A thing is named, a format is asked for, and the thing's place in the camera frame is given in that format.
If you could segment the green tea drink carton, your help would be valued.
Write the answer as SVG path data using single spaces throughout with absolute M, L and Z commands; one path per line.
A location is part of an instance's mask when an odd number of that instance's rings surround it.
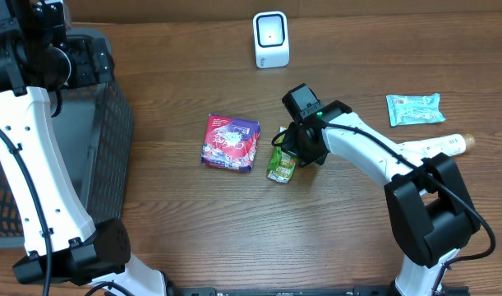
M 297 166 L 298 159 L 275 146 L 269 160 L 266 177 L 277 183 L 288 183 Z

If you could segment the red purple snack bag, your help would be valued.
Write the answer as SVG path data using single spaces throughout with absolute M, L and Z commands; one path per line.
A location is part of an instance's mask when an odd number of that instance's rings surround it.
M 249 172 L 252 170 L 260 123 L 210 114 L 201 150 L 201 162 L 207 166 Z

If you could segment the teal snack packet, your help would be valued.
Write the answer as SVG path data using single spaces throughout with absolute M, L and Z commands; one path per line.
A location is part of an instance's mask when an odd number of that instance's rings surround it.
M 391 127 L 442 123 L 444 115 L 440 112 L 440 95 L 387 95 Z

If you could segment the white conditioner tube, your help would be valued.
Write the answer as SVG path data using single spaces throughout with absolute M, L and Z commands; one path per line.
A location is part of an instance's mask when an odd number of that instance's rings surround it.
M 420 141 L 407 141 L 398 144 L 403 152 L 410 152 L 420 158 L 432 158 L 439 153 L 447 156 L 462 155 L 472 151 L 476 146 L 472 134 L 451 134 Z

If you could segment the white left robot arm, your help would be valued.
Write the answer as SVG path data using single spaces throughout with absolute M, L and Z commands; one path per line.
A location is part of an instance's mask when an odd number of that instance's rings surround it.
M 108 83 L 106 41 L 69 31 L 61 1 L 0 0 L 0 162 L 16 201 L 26 255 L 22 284 L 89 285 L 110 294 L 171 295 L 161 271 L 131 252 L 117 218 L 95 223 L 69 178 L 53 130 L 62 111 L 51 93 Z

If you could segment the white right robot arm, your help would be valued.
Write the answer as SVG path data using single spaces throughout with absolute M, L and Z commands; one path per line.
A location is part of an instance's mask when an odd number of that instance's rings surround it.
M 325 105 L 313 97 L 286 96 L 283 105 L 292 122 L 274 146 L 297 157 L 302 167 L 338 155 L 385 190 L 404 260 L 394 282 L 379 293 L 467 295 L 468 288 L 445 287 L 442 281 L 484 222 L 454 160 L 444 152 L 424 156 L 399 147 L 340 101 Z

